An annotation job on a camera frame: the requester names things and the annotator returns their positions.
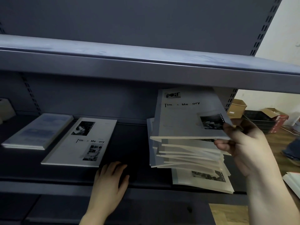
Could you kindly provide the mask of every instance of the cardboard box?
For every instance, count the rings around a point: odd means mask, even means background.
[[[230,118],[241,118],[247,105],[243,100],[234,99],[227,114]]]
[[[268,115],[268,117],[276,121],[275,125],[269,131],[270,133],[277,132],[280,129],[280,127],[283,125],[283,123],[289,118],[287,114],[275,108],[264,108],[261,111],[264,112],[266,115]]]

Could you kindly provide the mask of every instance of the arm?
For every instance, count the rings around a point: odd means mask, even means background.
[[[224,124],[224,131],[231,140],[215,140],[215,145],[232,154],[246,177],[250,224],[300,225],[300,213],[263,132],[247,120],[232,119],[232,122],[244,131]]]
[[[119,181],[123,170],[127,165],[120,162],[112,162],[104,165],[101,172],[97,171],[93,190],[86,214],[79,225],[103,225],[106,218],[116,209],[128,186],[129,175]]]

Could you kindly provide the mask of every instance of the wooden floor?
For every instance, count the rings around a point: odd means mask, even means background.
[[[273,151],[275,159],[278,163],[281,175],[287,172],[300,173],[300,167],[292,164],[282,153],[281,150],[285,149],[287,145],[295,139],[295,135],[280,129],[277,133],[269,133],[266,138]],[[291,196],[293,197],[298,209],[300,210],[300,199],[288,187]],[[220,205],[209,204],[212,214],[214,216],[216,225],[247,225],[249,224],[248,208],[247,206],[240,205]]]

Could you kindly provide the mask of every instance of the wrist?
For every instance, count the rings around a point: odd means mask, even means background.
[[[82,217],[80,225],[103,225],[106,218],[106,216],[101,215],[99,212],[88,210],[86,214]]]

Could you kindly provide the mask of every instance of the right hand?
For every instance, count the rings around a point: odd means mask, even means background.
[[[215,140],[217,148],[230,153],[246,177],[280,174],[264,133],[249,120],[234,118],[231,121],[233,125],[241,126],[243,132],[225,123],[224,132],[231,140]]]

